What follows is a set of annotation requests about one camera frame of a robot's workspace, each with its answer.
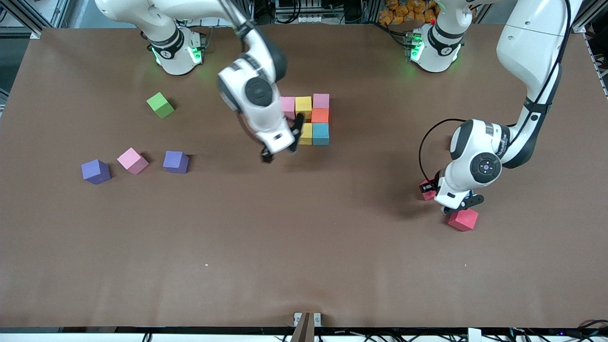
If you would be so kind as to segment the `purple foam block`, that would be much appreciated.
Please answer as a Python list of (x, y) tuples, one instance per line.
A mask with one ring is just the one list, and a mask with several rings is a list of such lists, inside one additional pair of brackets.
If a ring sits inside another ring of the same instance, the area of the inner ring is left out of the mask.
[(167, 150), (163, 168), (169, 173), (185, 174), (188, 172), (190, 158), (181, 151)]
[(99, 159), (81, 165), (82, 177), (85, 181), (98, 185), (111, 179), (109, 165)]

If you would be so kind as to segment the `aluminium frame profile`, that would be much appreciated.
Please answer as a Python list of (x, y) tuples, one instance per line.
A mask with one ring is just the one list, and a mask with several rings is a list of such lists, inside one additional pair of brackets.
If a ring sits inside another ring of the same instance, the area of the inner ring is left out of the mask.
[(38, 39), (45, 28), (67, 28), (74, 0), (0, 0), (0, 38)]
[(608, 13), (608, 0), (582, 0), (579, 11), (572, 22), (571, 30), (575, 33), (584, 32), (587, 24), (606, 13)]

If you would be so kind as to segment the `green foam block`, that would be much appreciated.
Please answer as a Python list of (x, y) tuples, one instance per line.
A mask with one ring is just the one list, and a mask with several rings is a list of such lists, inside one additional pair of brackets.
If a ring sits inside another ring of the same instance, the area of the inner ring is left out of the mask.
[(158, 92), (147, 99), (146, 103), (161, 119), (166, 118), (175, 110), (169, 100), (161, 92)]

